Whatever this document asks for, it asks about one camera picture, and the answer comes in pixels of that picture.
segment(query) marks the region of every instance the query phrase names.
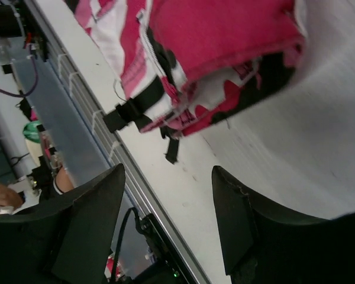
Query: pink backpack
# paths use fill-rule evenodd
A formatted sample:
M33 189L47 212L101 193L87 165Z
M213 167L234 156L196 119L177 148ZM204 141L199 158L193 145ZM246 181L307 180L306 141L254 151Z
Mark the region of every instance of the pink backpack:
M120 75L110 132L134 122L178 139L284 87L305 47L304 0L66 0Z

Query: black cable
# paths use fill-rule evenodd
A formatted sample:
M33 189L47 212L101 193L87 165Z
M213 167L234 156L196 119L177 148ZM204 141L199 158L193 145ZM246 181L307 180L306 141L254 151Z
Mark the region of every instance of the black cable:
M23 95L16 94L16 93L10 93L10 92L7 92L2 89L0 89L0 93L3 93L4 95L7 95L7 96L11 96L13 98L26 98L27 96L31 95L31 93L34 92L34 90L36 89L36 87L38 85L38 70L37 70L36 61L34 59L34 56L31 54L31 45L29 45L29 52L30 52L31 62L33 64L33 69L34 69L34 74L35 74L35 82L34 82L33 86L31 87L31 89Z
M128 219L129 219L129 216L131 214L131 211L134 212L135 228L136 228L137 232L140 233L141 235L148 235L147 232L145 232L142 229L141 222L140 222L140 216L138 214L138 210L135 207L130 208L126 212L126 214L124 216L124 219L122 220L120 232L118 233L118 240L117 240L116 250L115 250L115 253L114 253L112 276L111 276L111 279L109 280L109 284L117 283L116 282L116 269L117 269L117 265L118 265L118 259L120 257L122 239L124 238L126 224L128 222Z
M29 153L25 154L25 155L22 155L20 157L12 157L11 158L11 161L16 160L16 162L14 164L12 164L12 167L16 166L24 157L26 157L27 155L29 155Z

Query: purple cable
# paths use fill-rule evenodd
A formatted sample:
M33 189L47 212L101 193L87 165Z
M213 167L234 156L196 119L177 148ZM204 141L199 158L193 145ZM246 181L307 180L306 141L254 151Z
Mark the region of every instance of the purple cable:
M33 86L31 87L31 89L23 94L23 95L18 95L16 93L10 93L7 92L5 90L0 89L0 93L3 93L4 95L8 95L8 96L12 96L13 98L26 98L27 96L29 96L31 93L34 92L34 90L36 89L37 85L38 85L38 71L37 71L37 67L36 67L36 61L34 59L34 56L31 54L31 46L29 46L29 52L30 52L30 56L31 56L31 62L33 64L33 68L34 68L34 73L35 73L35 82L33 84Z

